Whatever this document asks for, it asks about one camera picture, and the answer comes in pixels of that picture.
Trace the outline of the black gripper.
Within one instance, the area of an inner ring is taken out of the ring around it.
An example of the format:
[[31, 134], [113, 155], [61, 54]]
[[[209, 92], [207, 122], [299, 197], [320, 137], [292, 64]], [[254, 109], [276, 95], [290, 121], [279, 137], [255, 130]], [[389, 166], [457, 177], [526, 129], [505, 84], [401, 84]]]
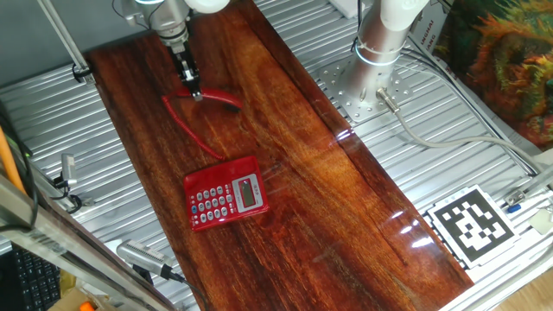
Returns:
[[175, 68], [181, 78], [182, 89], [191, 93], [196, 102], [203, 99], [200, 76], [187, 41], [176, 43], [169, 48]]

